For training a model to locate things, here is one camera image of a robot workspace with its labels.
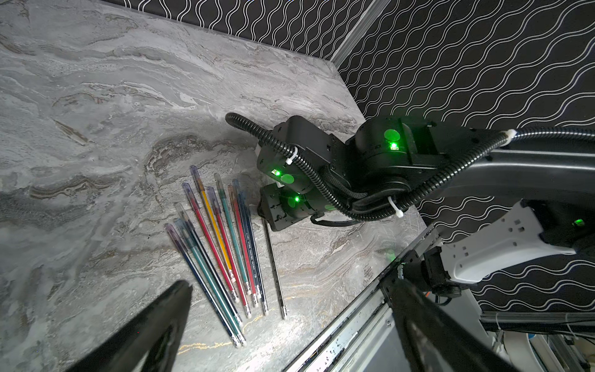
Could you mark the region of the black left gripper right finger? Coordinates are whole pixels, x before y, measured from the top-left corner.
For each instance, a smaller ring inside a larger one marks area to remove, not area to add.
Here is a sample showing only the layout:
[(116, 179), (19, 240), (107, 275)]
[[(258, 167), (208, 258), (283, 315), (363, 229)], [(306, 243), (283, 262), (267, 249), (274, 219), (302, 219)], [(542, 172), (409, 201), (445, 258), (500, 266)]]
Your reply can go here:
[(516, 371), (408, 281), (385, 281), (404, 356), (412, 371)]

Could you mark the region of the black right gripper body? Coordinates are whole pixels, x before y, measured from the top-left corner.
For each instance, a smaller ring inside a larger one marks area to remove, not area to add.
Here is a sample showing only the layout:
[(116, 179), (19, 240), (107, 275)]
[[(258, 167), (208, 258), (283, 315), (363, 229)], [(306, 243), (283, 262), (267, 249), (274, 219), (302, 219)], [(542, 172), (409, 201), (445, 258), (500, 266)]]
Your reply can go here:
[(274, 232), (280, 232), (321, 210), (321, 199), (313, 192), (301, 195), (290, 188), (268, 184), (260, 188), (258, 215)]

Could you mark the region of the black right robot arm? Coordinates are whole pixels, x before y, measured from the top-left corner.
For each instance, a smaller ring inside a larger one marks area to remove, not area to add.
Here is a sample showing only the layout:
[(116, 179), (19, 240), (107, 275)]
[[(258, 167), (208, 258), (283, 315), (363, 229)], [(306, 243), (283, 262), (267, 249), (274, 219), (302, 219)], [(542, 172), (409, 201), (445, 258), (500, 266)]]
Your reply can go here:
[(401, 218), (431, 196), (512, 196), (499, 220), (455, 243), (407, 254), (404, 277), (455, 298), (485, 277), (542, 257), (594, 253), (594, 132), (577, 128), (474, 130), (410, 116), (368, 119), (347, 140), (301, 116), (266, 129), (226, 122), (257, 139), (271, 183), (258, 212), (274, 231), (302, 220), (332, 227)]

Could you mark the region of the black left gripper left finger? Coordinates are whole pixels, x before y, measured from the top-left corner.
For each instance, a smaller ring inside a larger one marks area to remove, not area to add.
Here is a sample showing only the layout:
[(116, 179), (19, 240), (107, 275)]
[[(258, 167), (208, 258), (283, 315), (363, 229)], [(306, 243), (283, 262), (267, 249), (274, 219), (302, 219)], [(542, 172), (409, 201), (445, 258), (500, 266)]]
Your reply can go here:
[(70, 371), (171, 371), (187, 324), (192, 286), (173, 283)]

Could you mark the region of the black pencil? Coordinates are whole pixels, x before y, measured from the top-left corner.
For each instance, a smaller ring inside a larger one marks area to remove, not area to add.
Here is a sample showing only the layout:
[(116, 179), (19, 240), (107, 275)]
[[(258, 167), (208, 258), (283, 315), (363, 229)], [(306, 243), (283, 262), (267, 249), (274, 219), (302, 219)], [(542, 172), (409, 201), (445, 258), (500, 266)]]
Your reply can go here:
[(287, 308), (286, 302), (284, 300), (283, 290), (282, 290), (282, 286), (281, 286), (280, 278), (279, 278), (279, 274), (278, 274), (278, 269), (277, 269), (277, 262), (274, 257), (274, 249), (273, 249), (273, 245), (272, 245), (272, 241), (271, 241), (271, 234), (270, 234), (270, 231), (268, 228), (268, 223), (265, 220), (265, 218), (262, 217), (261, 222), (263, 224), (264, 236), (265, 236), (265, 240), (267, 243), (268, 254), (270, 257), (270, 261), (271, 261), (271, 271), (272, 271), (274, 284), (275, 284), (276, 291), (277, 291), (277, 300), (278, 300), (278, 303), (280, 306), (281, 317), (283, 320), (286, 320), (288, 318), (288, 308)]

